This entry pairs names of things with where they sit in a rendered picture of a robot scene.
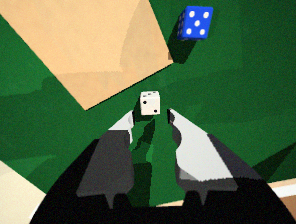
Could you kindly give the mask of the peach flat mat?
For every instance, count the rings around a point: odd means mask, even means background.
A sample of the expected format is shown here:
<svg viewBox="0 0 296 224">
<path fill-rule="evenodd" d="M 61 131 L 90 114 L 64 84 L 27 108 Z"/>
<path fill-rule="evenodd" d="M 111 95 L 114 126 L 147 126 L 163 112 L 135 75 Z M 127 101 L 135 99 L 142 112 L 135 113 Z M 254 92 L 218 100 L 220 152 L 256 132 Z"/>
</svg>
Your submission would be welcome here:
<svg viewBox="0 0 296 224">
<path fill-rule="evenodd" d="M 84 110 L 173 63 L 149 0 L 0 0 Z"/>
</svg>

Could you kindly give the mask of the blue die with white pips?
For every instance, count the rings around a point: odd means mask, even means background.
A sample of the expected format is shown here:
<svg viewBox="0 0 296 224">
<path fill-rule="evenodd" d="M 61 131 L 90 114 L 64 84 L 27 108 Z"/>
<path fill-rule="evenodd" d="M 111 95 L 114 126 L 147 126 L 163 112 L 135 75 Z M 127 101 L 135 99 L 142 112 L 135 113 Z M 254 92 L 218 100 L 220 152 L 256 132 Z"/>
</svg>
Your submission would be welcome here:
<svg viewBox="0 0 296 224">
<path fill-rule="evenodd" d="M 179 18 L 177 39 L 199 41 L 207 38 L 212 7 L 187 6 Z"/>
</svg>

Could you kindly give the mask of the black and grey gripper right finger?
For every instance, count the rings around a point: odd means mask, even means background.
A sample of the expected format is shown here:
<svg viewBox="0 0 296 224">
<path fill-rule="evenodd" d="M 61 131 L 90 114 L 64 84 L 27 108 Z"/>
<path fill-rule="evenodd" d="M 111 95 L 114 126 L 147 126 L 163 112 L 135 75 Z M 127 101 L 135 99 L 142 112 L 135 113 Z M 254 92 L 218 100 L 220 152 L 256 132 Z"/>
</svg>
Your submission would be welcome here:
<svg viewBox="0 0 296 224">
<path fill-rule="evenodd" d="M 167 109 L 175 157 L 176 183 L 199 193 L 202 205 L 220 208 L 248 224 L 296 224 L 265 180 L 213 134 Z"/>
</svg>

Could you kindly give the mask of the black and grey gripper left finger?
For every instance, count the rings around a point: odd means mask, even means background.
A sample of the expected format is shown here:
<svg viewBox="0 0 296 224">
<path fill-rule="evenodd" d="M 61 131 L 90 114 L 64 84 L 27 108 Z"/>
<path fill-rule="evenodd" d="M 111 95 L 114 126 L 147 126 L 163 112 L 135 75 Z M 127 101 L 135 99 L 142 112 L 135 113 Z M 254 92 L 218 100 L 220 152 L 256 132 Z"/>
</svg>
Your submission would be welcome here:
<svg viewBox="0 0 296 224">
<path fill-rule="evenodd" d="M 130 110 L 94 139 L 52 185 L 29 224 L 78 224 L 113 208 L 114 196 L 127 194 L 134 185 L 132 154 L 127 149 L 134 125 L 135 111 Z"/>
</svg>

